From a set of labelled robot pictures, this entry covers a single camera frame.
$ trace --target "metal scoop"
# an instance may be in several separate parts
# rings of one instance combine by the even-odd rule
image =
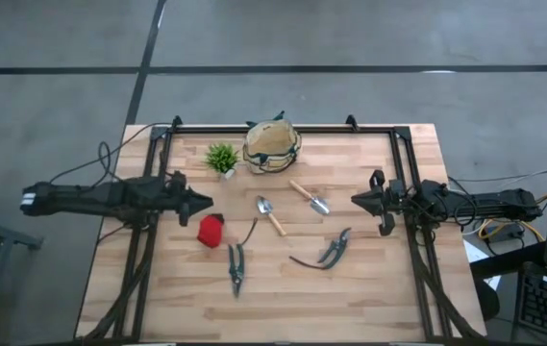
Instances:
[[[316,210],[316,212],[323,215],[329,214],[329,206],[327,206],[327,202],[325,200],[319,197],[312,196],[307,190],[302,188],[300,185],[294,183],[294,181],[290,181],[290,186],[294,187],[295,190],[297,190],[305,198],[310,200],[310,206],[313,210]]]
[[[273,211],[273,207],[271,207],[271,203],[267,201],[264,197],[258,196],[258,200],[256,201],[256,205],[258,206],[258,210],[261,211],[261,213],[265,214],[269,217],[269,220],[273,224],[273,227],[277,230],[277,232],[281,236],[286,236],[286,231],[282,228],[282,225],[280,222],[273,216],[271,211]]]

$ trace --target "yellow cable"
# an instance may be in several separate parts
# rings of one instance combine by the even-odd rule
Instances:
[[[525,222],[525,221],[522,221],[521,222],[523,224],[523,226],[527,227],[528,229],[530,229],[530,231],[534,232],[535,236],[538,237],[538,239],[540,239],[540,241],[544,241],[544,237],[542,237],[542,235],[540,234],[540,232],[534,228],[534,226],[530,225],[529,223]]]
[[[482,238],[481,238],[481,235],[482,235],[483,230],[485,229],[486,225],[490,224],[491,222],[493,222],[493,220],[490,220],[490,219],[489,219],[489,220],[486,220],[486,222],[483,222],[483,224],[481,225],[480,229],[478,230],[478,237],[479,237],[480,239],[482,239]]]
[[[488,237],[492,237],[494,236],[496,233],[500,232],[504,226],[506,225],[509,225],[510,222],[505,222],[505,223],[502,223],[500,225],[498,225],[495,230],[493,230],[493,232],[487,234],[486,232],[478,232],[478,238],[480,239],[487,239]]]
[[[544,196],[542,196],[542,197],[538,198],[537,200],[535,200],[535,203],[540,204],[540,203],[542,203],[546,200],[547,200],[547,194],[545,194]]]

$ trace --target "woven basket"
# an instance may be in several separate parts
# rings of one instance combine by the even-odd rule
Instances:
[[[243,160],[255,174],[278,173],[296,161],[301,135],[280,113],[273,120],[248,122],[251,127],[243,142]]]

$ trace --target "concrete floor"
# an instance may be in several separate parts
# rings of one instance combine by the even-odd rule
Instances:
[[[156,0],[0,1],[0,67],[138,66]],[[152,65],[547,63],[547,1],[169,0]],[[0,223],[45,237],[17,249],[0,343],[72,337],[100,218],[28,218],[20,190],[119,143],[136,75],[0,76]],[[434,122],[450,175],[547,168],[547,72],[149,76],[137,123]],[[101,168],[65,178],[93,182]],[[547,176],[521,184],[547,192]],[[468,184],[487,191],[497,184]],[[535,224],[546,235],[547,216]],[[527,243],[533,238],[528,236]],[[494,247],[507,251],[518,244]],[[499,293],[509,302],[513,278]],[[502,315],[511,317],[511,305]],[[507,339],[505,322],[489,334]]]

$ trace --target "wooden table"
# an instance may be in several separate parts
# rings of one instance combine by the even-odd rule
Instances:
[[[127,127],[124,139],[141,128]],[[421,179],[447,182],[435,126],[410,128]],[[148,134],[144,131],[121,150],[118,176],[142,174]],[[351,195],[368,190],[367,180],[374,169],[381,168],[388,178],[395,177],[387,136],[305,134],[302,153],[287,171],[257,176],[241,162],[227,182],[220,182],[203,164],[209,144],[220,141],[230,142],[239,150],[242,136],[173,137],[168,171],[181,170],[192,188],[212,197],[215,205],[192,216],[187,227],[179,226],[174,212],[166,212],[161,218],[142,341],[423,339],[403,219],[397,218],[392,235],[380,237],[379,218],[350,202]],[[322,216],[313,211],[288,185],[290,179],[324,197],[331,214]],[[288,233],[286,237],[279,237],[267,218],[259,215],[257,195],[271,201]],[[224,214],[226,225],[222,245],[209,249],[196,240],[196,235],[200,219],[214,212]],[[226,244],[242,241],[254,217],[260,221],[245,245],[246,278],[240,297],[235,299]],[[105,220],[101,235],[118,226],[116,220]],[[304,268],[288,259],[293,255],[315,261],[346,227],[352,227],[348,248],[332,270]],[[119,293],[129,241],[130,231],[126,230],[98,247],[77,335],[89,332]],[[437,230],[435,248],[446,293],[473,328],[484,334],[459,227],[443,224]],[[437,325],[435,303],[429,295]],[[133,315],[133,308],[129,307],[128,316]],[[130,318],[126,333],[130,331]]]

